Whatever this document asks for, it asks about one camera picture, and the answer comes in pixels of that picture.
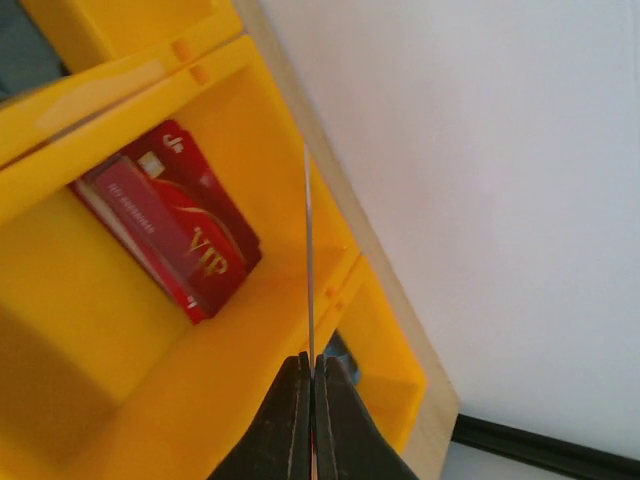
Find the red credit card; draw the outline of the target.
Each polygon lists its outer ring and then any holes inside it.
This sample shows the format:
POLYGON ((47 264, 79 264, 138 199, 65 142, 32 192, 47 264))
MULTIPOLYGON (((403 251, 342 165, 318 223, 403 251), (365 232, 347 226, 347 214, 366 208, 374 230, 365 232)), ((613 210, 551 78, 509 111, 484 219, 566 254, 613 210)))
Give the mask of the red credit card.
POLYGON ((312 377, 315 374, 315 305, 314 305, 314 259, 313 259, 313 208, 311 182, 311 154, 309 146, 304 145, 304 190, 305 190, 305 222, 306 222, 306 257, 307 257, 307 297, 308 297, 308 338, 309 361, 312 377))

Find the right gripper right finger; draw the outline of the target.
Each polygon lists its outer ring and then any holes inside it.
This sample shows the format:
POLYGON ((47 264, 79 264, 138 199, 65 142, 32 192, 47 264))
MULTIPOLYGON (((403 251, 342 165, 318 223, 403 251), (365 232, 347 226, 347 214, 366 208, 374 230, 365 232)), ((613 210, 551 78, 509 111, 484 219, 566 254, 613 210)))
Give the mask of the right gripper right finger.
POLYGON ((377 429, 339 359, 316 358, 313 439, 319 479, 414 479, 377 429))

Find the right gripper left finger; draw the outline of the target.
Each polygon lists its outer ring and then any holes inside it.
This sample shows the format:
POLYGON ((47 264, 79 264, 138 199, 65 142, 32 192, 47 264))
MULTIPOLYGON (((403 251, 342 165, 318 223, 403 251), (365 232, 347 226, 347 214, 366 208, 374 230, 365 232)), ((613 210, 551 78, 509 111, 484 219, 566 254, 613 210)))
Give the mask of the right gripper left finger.
POLYGON ((311 478, 311 387, 308 354, 287 357, 247 431, 209 479, 311 478))

